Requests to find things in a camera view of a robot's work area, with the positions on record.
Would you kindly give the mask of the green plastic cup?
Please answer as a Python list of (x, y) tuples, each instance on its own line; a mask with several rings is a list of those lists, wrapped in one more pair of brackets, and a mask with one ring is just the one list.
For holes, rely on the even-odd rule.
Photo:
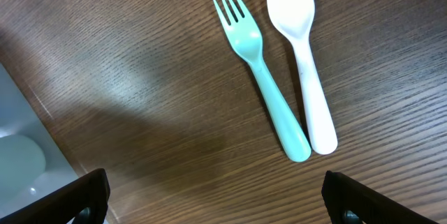
[(43, 150), (23, 135), (1, 138), (1, 204), (12, 200), (45, 171)]

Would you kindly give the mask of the pink plastic spoon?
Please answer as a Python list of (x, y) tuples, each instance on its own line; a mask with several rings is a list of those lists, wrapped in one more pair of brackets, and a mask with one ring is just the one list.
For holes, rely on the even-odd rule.
[(309, 44), (315, 1), (267, 0), (267, 5), (272, 24), (294, 51), (312, 149), (321, 155), (331, 154), (338, 140)]

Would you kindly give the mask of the green plastic fork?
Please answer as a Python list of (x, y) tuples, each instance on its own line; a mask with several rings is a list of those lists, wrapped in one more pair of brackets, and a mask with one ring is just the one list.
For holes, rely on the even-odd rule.
[(221, 2), (223, 8), (213, 1), (225, 35), (233, 51), (251, 69), (285, 154), (291, 161), (306, 161), (311, 147), (265, 64), (263, 37), (255, 19), (242, 0)]

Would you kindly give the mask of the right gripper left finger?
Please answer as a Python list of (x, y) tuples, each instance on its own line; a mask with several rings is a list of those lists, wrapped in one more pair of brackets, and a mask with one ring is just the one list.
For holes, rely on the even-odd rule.
[(102, 224), (109, 197), (107, 174), (99, 168), (1, 218), (1, 224)]

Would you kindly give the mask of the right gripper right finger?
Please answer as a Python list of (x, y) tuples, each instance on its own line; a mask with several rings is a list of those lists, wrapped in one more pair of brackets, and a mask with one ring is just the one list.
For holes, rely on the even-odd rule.
[(437, 224), (341, 172), (326, 172), (321, 195), (332, 223)]

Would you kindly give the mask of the clear plastic container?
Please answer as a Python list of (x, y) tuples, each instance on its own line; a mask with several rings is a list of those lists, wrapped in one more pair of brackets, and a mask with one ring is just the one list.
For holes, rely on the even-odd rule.
[(79, 177), (5, 68), (1, 69), (1, 222), (104, 223), (103, 168)]

